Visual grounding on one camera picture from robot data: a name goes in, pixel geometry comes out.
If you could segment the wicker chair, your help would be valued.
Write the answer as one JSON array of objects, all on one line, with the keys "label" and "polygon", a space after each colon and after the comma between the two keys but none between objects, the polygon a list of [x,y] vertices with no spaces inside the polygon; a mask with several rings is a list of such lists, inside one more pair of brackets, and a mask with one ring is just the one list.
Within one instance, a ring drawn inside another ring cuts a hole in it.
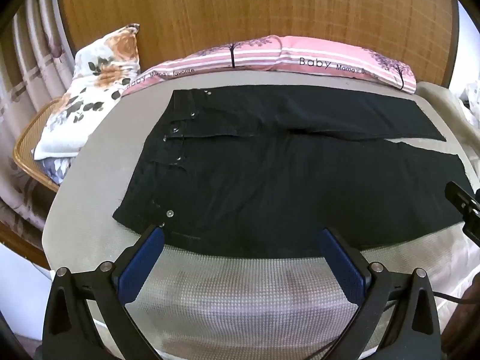
[{"label": "wicker chair", "polygon": [[52,99],[35,114],[19,135],[13,149],[13,159],[16,165],[28,176],[54,193],[58,192],[59,186],[41,170],[33,159],[32,151],[35,149],[38,141],[40,141],[41,133],[47,123],[47,119],[50,117],[51,112],[55,109],[59,100],[59,97]]}]

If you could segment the white floral pillow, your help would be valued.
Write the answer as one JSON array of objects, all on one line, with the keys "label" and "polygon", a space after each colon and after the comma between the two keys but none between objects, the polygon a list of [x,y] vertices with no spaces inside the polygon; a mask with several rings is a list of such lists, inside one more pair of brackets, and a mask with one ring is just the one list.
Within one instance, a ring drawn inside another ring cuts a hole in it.
[{"label": "white floral pillow", "polygon": [[141,72],[138,24],[128,24],[76,53],[72,83],[47,119],[32,151],[41,170],[57,185],[90,135]]}]

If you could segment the beige striped curtain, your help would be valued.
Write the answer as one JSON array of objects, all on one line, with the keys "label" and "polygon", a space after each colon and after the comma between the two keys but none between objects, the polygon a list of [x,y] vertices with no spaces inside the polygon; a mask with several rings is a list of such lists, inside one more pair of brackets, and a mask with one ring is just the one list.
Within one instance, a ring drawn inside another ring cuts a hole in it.
[{"label": "beige striped curtain", "polygon": [[20,0],[1,29],[1,223],[24,235],[43,229],[47,196],[14,160],[31,119],[72,82],[57,0]]}]

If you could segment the beige folded blanket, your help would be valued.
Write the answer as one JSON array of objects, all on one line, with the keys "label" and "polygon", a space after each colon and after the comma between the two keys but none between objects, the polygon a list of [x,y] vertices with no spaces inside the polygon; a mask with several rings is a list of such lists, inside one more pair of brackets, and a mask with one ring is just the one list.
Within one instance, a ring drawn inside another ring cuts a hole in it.
[{"label": "beige folded blanket", "polygon": [[459,142],[473,168],[473,179],[479,181],[479,129],[470,124],[465,116],[466,107],[449,89],[420,82],[416,94],[424,98],[448,125]]}]

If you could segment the pink striped long pillow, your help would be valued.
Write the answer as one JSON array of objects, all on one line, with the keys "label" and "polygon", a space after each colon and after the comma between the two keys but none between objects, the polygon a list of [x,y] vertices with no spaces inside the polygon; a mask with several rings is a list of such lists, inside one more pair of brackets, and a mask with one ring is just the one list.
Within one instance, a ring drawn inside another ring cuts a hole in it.
[{"label": "pink striped long pillow", "polygon": [[259,71],[346,77],[416,91],[411,67],[359,46],[312,37],[269,35],[204,49],[149,68],[128,84],[132,94],[167,80],[205,73]]}]

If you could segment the wooden headboard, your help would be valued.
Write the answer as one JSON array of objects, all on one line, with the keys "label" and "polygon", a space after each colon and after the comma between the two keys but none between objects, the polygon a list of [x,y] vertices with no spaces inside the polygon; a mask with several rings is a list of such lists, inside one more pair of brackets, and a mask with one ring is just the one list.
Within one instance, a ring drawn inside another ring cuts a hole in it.
[{"label": "wooden headboard", "polygon": [[137,23],[143,68],[230,41],[295,35],[365,47],[448,86],[456,0],[58,0],[72,51]]}]

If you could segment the black pants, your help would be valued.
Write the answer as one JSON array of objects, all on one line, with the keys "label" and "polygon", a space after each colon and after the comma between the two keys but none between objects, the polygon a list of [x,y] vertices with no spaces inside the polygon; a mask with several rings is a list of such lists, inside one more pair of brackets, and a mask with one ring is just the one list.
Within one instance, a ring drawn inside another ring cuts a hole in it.
[{"label": "black pants", "polygon": [[461,220],[460,158],[415,102],[316,86],[177,90],[145,140],[114,219],[169,245],[229,258],[312,258],[318,233],[352,247],[409,242]]}]

